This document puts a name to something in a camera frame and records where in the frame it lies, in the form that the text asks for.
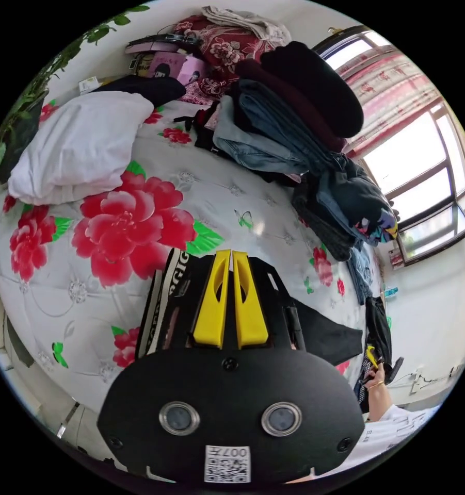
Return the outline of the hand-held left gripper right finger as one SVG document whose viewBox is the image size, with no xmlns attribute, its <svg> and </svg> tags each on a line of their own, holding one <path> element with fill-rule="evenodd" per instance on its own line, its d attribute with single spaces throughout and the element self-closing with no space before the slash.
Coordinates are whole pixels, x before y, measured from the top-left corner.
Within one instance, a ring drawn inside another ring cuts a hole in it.
<svg viewBox="0 0 465 495">
<path fill-rule="evenodd" d="M 268 330 L 248 255 L 245 252 L 233 251 L 232 261 L 238 347 L 265 345 L 268 340 Z"/>
</svg>

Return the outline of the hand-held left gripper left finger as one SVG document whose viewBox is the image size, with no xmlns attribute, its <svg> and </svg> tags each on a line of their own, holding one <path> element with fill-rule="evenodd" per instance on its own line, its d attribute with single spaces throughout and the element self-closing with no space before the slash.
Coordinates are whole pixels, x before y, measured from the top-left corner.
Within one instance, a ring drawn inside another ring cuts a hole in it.
<svg viewBox="0 0 465 495">
<path fill-rule="evenodd" d="M 223 346 L 225 333 L 231 250 L 220 250 L 211 260 L 193 338 L 197 345 Z"/>
</svg>

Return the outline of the person's right hand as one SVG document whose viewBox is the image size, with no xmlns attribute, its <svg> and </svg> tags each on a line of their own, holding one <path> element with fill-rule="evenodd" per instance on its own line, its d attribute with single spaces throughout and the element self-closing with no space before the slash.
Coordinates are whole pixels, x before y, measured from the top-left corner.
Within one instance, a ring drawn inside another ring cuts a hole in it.
<svg viewBox="0 0 465 495">
<path fill-rule="evenodd" d="M 363 385 L 367 390 L 370 390 L 376 386 L 383 385 L 385 383 L 385 371 L 383 366 L 378 366 L 377 368 L 372 368 L 365 375 L 363 379 Z"/>
</svg>

